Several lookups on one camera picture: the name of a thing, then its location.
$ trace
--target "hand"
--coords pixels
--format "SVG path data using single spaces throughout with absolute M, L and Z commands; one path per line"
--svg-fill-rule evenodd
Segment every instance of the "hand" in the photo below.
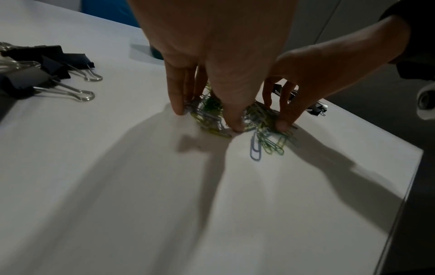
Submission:
M 296 2 L 129 0 L 164 57 L 174 112 L 183 114 L 184 101 L 202 94 L 209 78 L 226 123 L 236 131 L 243 131 L 243 111 L 286 41 Z
M 270 107 L 273 84 L 287 80 L 281 90 L 276 128 L 287 131 L 308 106 L 360 81 L 399 56 L 410 33 L 404 20 L 391 16 L 353 34 L 280 55 L 263 86 L 263 100 Z M 296 85 L 299 91 L 287 103 Z

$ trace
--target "binder clip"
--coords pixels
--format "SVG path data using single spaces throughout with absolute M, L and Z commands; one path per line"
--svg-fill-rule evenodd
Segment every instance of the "binder clip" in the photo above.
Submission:
M 60 79 L 70 78 L 68 71 L 73 70 L 80 74 L 85 81 L 97 82 L 103 77 L 92 71 L 95 68 L 93 62 L 83 53 L 64 53 L 62 47 L 55 46 L 34 46 L 21 47 L 9 43 L 0 42 L 0 52 L 4 57 L 10 57 L 17 61 L 36 61 L 41 64 L 41 69 Z
M 0 89 L 16 99 L 25 99 L 41 92 L 72 96 L 79 101 L 91 101 L 95 94 L 73 88 L 60 82 L 42 71 L 37 65 L 29 62 L 1 61 L 0 62 Z
M 273 84 L 272 92 L 274 94 L 276 94 L 277 96 L 281 96 L 281 89 L 282 89 L 282 86 L 280 84 Z M 289 102 L 297 95 L 297 93 L 298 93 L 298 90 L 296 90 L 296 89 L 294 89 L 290 93 Z M 313 116 L 319 116 L 319 115 L 325 116 L 326 115 L 325 113 L 327 110 L 328 110 L 328 105 L 318 101 L 317 103 L 308 107 L 308 109 L 306 111 Z

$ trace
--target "blue object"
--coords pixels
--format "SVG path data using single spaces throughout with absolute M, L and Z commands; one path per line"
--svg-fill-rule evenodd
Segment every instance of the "blue object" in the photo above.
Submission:
M 126 0 L 82 0 L 82 12 L 139 27 Z

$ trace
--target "white table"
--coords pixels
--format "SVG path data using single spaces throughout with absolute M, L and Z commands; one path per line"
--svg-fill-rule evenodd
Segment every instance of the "white table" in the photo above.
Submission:
M 2 0 L 0 24 L 105 78 L 65 81 L 91 102 L 35 96 L 0 123 L 0 274 L 374 272 L 420 149 L 330 104 L 257 163 L 251 133 L 172 113 L 139 29 L 31 0 Z

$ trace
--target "black sleeve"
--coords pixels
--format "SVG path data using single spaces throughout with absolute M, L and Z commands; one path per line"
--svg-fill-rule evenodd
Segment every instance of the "black sleeve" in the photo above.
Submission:
M 400 0 L 387 9 L 381 20 L 402 17 L 411 28 L 411 38 L 402 55 L 391 61 L 405 79 L 435 80 L 435 0 Z

